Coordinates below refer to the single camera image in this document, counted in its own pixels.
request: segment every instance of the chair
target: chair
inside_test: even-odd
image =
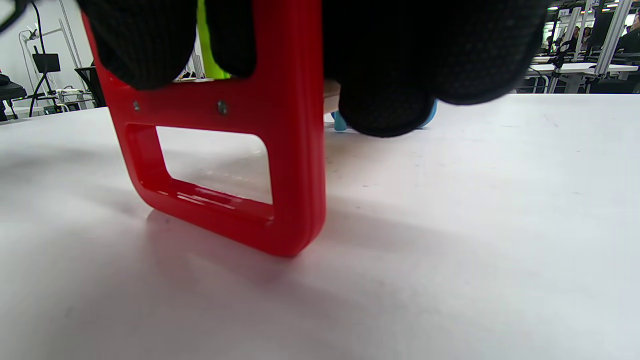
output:
[[[103,108],[107,106],[107,102],[104,100],[104,94],[102,93],[100,78],[98,77],[98,72],[95,70],[95,66],[79,67],[76,69],[76,73],[80,75],[80,78],[82,78],[84,83],[86,83],[86,86],[93,95],[95,107]]]

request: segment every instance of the workbench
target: workbench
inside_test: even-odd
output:
[[[564,92],[566,94],[576,94],[581,85],[584,84],[586,78],[593,78],[595,74],[596,63],[565,63],[560,68],[559,73],[561,79],[566,82]],[[546,89],[549,86],[550,75],[556,68],[553,64],[534,64],[527,71],[527,78],[536,78],[534,89],[538,87],[537,78],[543,78],[545,81],[545,92],[553,93],[554,90]],[[610,64],[607,68],[607,74],[617,74],[620,80],[626,80],[629,73],[637,71],[635,65],[618,65]]]
[[[637,359],[637,99],[327,130],[326,225],[294,259],[148,207],[105,108],[4,123],[3,359]],[[174,177],[271,201],[257,138],[160,138]]]

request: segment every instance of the white wall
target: white wall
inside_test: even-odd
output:
[[[93,55],[89,47],[89,41],[87,40],[86,33],[84,32],[80,9],[74,0],[47,0],[38,2],[37,5],[40,10],[42,30],[46,33],[59,28],[60,25],[58,23],[58,19],[62,19],[64,27],[67,26],[60,1],[62,1],[67,13],[69,25],[71,27],[70,32],[75,39],[76,47],[80,55],[79,66],[89,66],[93,61]],[[7,1],[0,1],[0,14],[8,11],[6,9],[6,7],[9,6],[8,3],[9,2]],[[18,32],[26,30],[27,26],[34,29],[36,27],[36,23],[36,13],[33,7],[29,6],[25,11],[25,14],[16,23],[0,35],[0,70],[2,70],[4,74],[8,75],[12,81],[24,86],[27,93],[33,92],[33,85],[36,85],[40,79],[40,75],[36,75],[34,73],[32,62],[29,58],[34,52],[34,45],[37,45],[38,50],[40,50],[40,41],[33,40],[28,42],[29,53],[26,55],[28,57],[27,64],[29,66],[29,70],[27,70],[22,57],[22,51],[20,50]],[[47,35],[44,37],[44,42],[47,53],[58,53],[60,56],[61,71],[51,74],[55,85],[57,85],[58,88],[63,88],[67,85],[72,85],[75,88],[82,88],[83,84],[76,75],[74,63],[62,33],[57,32],[55,34]],[[33,84],[29,82],[28,71],[31,72],[31,80]]]

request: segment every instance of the white tabletop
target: white tabletop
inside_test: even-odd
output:
[[[551,56],[534,56],[531,59],[532,63],[546,63],[551,59]]]
[[[596,63],[566,63],[566,64],[563,64],[560,72],[563,74],[577,74],[577,73],[593,74],[595,69],[592,69],[591,67],[595,65]],[[537,64],[537,65],[531,65],[530,68],[544,73],[544,72],[552,72],[555,68],[555,65]],[[609,72],[627,72],[627,71],[636,71],[637,69],[638,67],[635,65],[611,64],[609,65],[608,70]]]
[[[105,109],[0,125],[2,358],[638,359],[637,99],[329,131],[326,225],[293,260],[152,211]],[[176,177],[260,197],[259,144],[190,133],[162,133]]]

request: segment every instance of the black cable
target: black cable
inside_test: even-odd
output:
[[[46,72],[42,74],[42,77],[40,78],[40,81],[36,86],[36,90],[33,92],[33,96],[31,96],[31,106],[29,107],[29,117],[33,116],[33,105],[36,103],[36,97],[38,97],[38,90],[40,89],[40,85],[42,85],[42,82],[44,81],[44,78],[46,76],[47,76]]]
[[[542,74],[540,73],[540,71],[538,71],[538,70],[536,70],[536,69],[534,69],[534,68],[532,68],[532,67],[529,67],[529,68],[530,68],[531,70],[533,70],[533,71],[537,72],[537,73],[538,73],[538,75],[539,75],[539,77],[541,77],[541,78],[542,78]]]
[[[537,73],[538,73],[538,76],[539,76],[540,78],[542,78],[542,73],[541,73],[540,71],[538,71],[538,70],[536,70],[536,69],[534,69],[534,68],[532,68],[532,67],[529,67],[529,68],[530,68],[531,70],[533,70],[533,71],[537,72]],[[537,90],[538,90],[538,87],[537,87],[537,86],[534,86],[534,87],[533,87],[533,93],[535,94]]]
[[[15,110],[13,109],[13,101],[9,100],[6,103],[9,105],[9,109],[11,109],[11,113],[13,114],[13,116],[17,120],[18,119],[18,115],[15,114]]]
[[[38,32],[40,33],[40,45],[42,46],[42,54],[46,54],[47,51],[44,49],[44,39],[42,36],[42,23],[40,22],[40,11],[38,11],[38,7],[36,6],[36,4],[34,2],[31,2],[31,5],[33,5],[33,8],[36,10],[36,17],[38,18]],[[33,90],[33,95],[31,96],[31,106],[29,107],[29,117],[33,116],[33,106],[36,103],[36,97],[38,95],[38,90],[40,89],[40,87],[42,86],[42,82],[47,78],[47,67],[49,64],[47,63],[47,61],[44,62],[44,71],[42,72],[42,77],[40,78],[40,81],[38,82],[38,85],[36,86],[36,88]]]
[[[36,3],[31,2],[31,5],[33,5],[33,8],[36,10],[36,17],[38,18],[38,31],[40,32],[40,45],[42,46],[42,53],[46,54],[47,51],[45,51],[44,49],[44,39],[42,38],[42,23],[40,22],[40,12],[38,11]]]

